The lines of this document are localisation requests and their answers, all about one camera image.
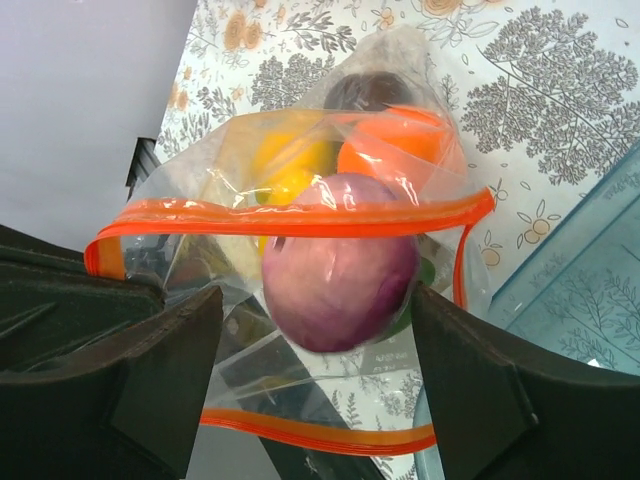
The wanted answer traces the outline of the clear zip top bag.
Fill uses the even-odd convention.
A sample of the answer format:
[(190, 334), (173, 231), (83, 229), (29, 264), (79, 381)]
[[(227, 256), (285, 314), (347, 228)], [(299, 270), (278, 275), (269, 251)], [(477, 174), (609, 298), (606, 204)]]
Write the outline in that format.
[(488, 272), (471, 240), (494, 209), (470, 174), (445, 194), (408, 194), (359, 173), (316, 179), (288, 205), (260, 205), (252, 162), (270, 131), (285, 125), (335, 127), (341, 146), (355, 123), (380, 111), (325, 110), (330, 88), (350, 74), (402, 78), (409, 105), (457, 127), (427, 73), (427, 44), (409, 26), (368, 35), (355, 51), (287, 108), (238, 115), (157, 167), (86, 247), (95, 276), (160, 288), (176, 303), (207, 287), (222, 293), (222, 338), (200, 422), (312, 450), (359, 456), (414, 453), (436, 442), (432, 426), (385, 427), (375, 413), (331, 419), (320, 396), (369, 382), (374, 405), (402, 400), (401, 374), (419, 367), (412, 324), (400, 334), (336, 353), (314, 353), (274, 323), (263, 294), (262, 256), (271, 237), (415, 237), (430, 260), (430, 288), (475, 314), (489, 303)]

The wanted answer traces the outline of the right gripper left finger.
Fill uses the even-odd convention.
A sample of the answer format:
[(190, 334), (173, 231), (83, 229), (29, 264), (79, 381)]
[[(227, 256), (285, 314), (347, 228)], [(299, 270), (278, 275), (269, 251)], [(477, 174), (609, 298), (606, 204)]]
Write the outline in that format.
[(42, 370), (2, 374), (2, 478), (183, 478), (221, 320), (213, 287)]

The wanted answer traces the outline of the yellow bell pepper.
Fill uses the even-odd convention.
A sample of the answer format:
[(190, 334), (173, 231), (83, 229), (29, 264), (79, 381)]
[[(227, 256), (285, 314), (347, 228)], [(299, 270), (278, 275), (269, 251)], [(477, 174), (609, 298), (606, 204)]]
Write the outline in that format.
[(316, 179), (336, 172), (342, 140), (335, 127), (285, 125), (267, 133), (252, 162), (260, 205), (288, 205)]

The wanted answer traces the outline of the dark purple fruit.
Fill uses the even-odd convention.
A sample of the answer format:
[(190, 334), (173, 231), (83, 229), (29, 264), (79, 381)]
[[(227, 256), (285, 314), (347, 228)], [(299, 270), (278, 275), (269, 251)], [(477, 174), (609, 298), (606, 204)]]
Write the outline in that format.
[(382, 111), (390, 105), (413, 104), (414, 96), (397, 74), (375, 71), (350, 74), (333, 85), (326, 95), (325, 110)]

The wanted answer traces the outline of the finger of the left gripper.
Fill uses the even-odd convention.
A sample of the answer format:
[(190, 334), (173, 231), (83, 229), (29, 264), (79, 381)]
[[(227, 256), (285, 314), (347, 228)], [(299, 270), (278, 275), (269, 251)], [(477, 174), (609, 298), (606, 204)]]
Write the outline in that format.
[(3, 370), (37, 370), (162, 309), (156, 289), (91, 277), (79, 252), (1, 227)]

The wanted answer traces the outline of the orange fruit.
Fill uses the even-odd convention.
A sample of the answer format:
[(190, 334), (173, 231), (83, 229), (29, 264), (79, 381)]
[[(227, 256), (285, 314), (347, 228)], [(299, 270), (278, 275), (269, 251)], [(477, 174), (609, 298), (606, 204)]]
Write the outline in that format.
[(452, 124), (431, 110), (399, 105), (355, 123), (339, 150), (337, 171), (375, 177), (408, 194), (434, 196), (467, 177)]

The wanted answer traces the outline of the purple onion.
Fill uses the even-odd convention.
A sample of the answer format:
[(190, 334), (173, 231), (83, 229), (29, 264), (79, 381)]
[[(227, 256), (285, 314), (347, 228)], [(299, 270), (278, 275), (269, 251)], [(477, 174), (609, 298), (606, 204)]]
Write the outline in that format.
[(271, 237), (262, 256), (272, 320), (314, 353), (381, 339), (399, 320), (420, 267), (413, 236)]

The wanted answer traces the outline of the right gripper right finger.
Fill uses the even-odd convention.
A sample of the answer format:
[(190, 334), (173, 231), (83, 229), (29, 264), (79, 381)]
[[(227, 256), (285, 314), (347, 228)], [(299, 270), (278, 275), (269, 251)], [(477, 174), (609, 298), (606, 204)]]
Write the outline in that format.
[(545, 350), (428, 287), (412, 316), (446, 478), (638, 478), (638, 377)]

